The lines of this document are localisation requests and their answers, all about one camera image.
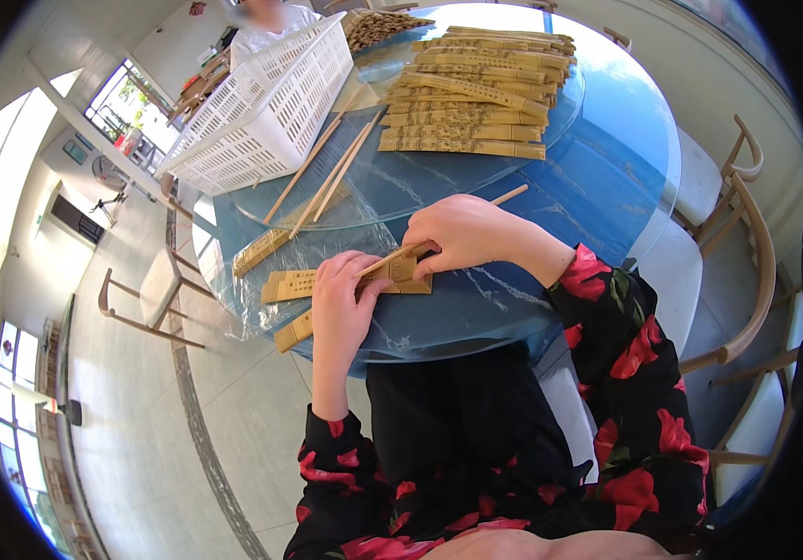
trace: window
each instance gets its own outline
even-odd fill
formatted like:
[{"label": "window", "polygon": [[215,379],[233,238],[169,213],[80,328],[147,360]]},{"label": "window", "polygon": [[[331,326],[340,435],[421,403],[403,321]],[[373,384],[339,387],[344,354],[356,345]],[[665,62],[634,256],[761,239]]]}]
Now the window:
[{"label": "window", "polygon": [[4,475],[15,497],[50,543],[71,558],[44,479],[40,444],[37,441],[37,407],[30,393],[37,377],[37,337],[4,322],[0,336],[0,456]]},{"label": "window", "polygon": [[84,116],[141,168],[154,172],[180,132],[168,126],[172,108],[129,59],[99,90]]},{"label": "window", "polygon": [[753,19],[739,0],[673,0],[706,20],[735,42],[768,72],[781,89],[789,93],[784,74],[777,66],[774,53],[768,48]]}]

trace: white chair cushion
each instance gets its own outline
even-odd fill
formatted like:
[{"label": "white chair cushion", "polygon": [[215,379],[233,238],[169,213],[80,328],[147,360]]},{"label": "white chair cushion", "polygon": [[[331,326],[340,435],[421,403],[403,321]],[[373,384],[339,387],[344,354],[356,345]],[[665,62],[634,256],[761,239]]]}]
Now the white chair cushion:
[{"label": "white chair cushion", "polygon": [[676,209],[691,224],[699,226],[716,207],[722,176],[709,154],[681,128],[678,140],[682,149],[682,175]]},{"label": "white chair cushion", "polygon": [[586,483],[597,482],[597,457],[594,455],[594,437],[591,423],[587,417],[585,404],[579,396],[575,376],[568,367],[562,367],[538,380],[541,392],[551,405],[557,425],[564,431],[566,443],[573,456],[573,466],[581,465],[588,459],[594,462],[585,477]]},{"label": "white chair cushion", "polygon": [[150,328],[165,312],[171,297],[180,287],[181,273],[171,251],[162,249],[149,267],[149,272],[140,286],[140,312],[143,322]]},{"label": "white chair cushion", "polygon": [[[657,210],[650,219],[659,220],[660,217],[664,218],[665,214]],[[646,243],[650,239],[639,238],[638,241]],[[635,247],[640,251],[644,249],[638,242]],[[631,252],[638,254],[635,247]],[[656,320],[665,336],[675,344],[680,357],[691,332],[699,285],[703,280],[703,257],[699,247],[676,222],[667,219],[656,244],[638,263],[638,272],[656,291]]]},{"label": "white chair cushion", "polygon": [[[725,451],[738,454],[768,455],[774,448],[777,429],[784,414],[784,397],[777,373],[768,372],[759,390],[743,415],[737,429],[725,443]],[[713,479],[716,504],[724,504],[731,496],[761,472],[765,465],[716,465]]]}]

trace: plastic crate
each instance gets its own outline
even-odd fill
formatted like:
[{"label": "plastic crate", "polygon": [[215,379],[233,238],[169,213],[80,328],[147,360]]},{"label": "plastic crate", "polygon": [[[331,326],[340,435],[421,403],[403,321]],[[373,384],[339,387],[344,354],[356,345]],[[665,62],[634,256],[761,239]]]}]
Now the plastic crate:
[{"label": "plastic crate", "polygon": [[344,15],[287,35],[230,73],[156,176],[168,172],[216,196],[295,173],[351,72]]}]

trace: black blouse with red flowers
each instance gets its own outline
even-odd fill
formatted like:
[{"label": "black blouse with red flowers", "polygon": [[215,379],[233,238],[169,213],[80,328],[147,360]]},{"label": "black blouse with red flowers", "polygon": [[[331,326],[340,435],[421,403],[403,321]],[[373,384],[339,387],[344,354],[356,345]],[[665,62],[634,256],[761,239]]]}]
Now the black blouse with red flowers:
[{"label": "black blouse with red flowers", "polygon": [[[391,488],[373,443],[353,413],[327,422],[308,408],[298,460],[307,481],[285,558],[413,560],[475,529],[515,528],[546,539],[598,529],[654,535],[706,515],[709,455],[693,428],[675,347],[654,319],[656,293],[638,275],[611,268],[584,245],[546,291],[560,314],[580,380],[600,427],[595,484],[537,486],[524,506],[480,495],[478,511],[408,534],[405,504],[418,488]],[[517,469],[516,455],[495,472]],[[412,523],[423,527],[423,523]]]}]

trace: white tile floor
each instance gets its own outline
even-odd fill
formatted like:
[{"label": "white tile floor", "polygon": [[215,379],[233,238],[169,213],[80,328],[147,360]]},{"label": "white tile floor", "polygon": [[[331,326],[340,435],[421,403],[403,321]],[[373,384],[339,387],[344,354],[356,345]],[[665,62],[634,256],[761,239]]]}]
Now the white tile floor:
[{"label": "white tile floor", "polygon": [[[101,241],[75,300],[70,349],[71,397],[84,407],[84,426],[73,432],[82,486],[107,552],[127,558],[244,558],[213,494],[187,426],[170,344],[105,318],[97,294],[105,269],[138,287],[153,256],[165,246],[166,208],[132,196],[116,227]],[[177,246],[193,260],[186,222]],[[755,271],[749,246],[735,233],[704,266],[701,301],[686,356],[728,340],[749,317]],[[110,290],[119,314],[139,318],[132,297]],[[216,302],[181,293],[184,335],[205,350],[188,349],[195,390],[208,432],[230,487],[272,558],[281,558],[295,531],[295,504],[304,487],[295,454],[304,436],[311,398],[311,363],[282,355],[265,339],[244,342],[223,335]],[[746,355],[728,367],[686,377],[699,443],[714,445],[749,386],[706,384],[774,354],[786,308],[767,321]],[[543,360],[539,370],[552,366]],[[349,379],[349,404],[370,435],[364,382]]]}]

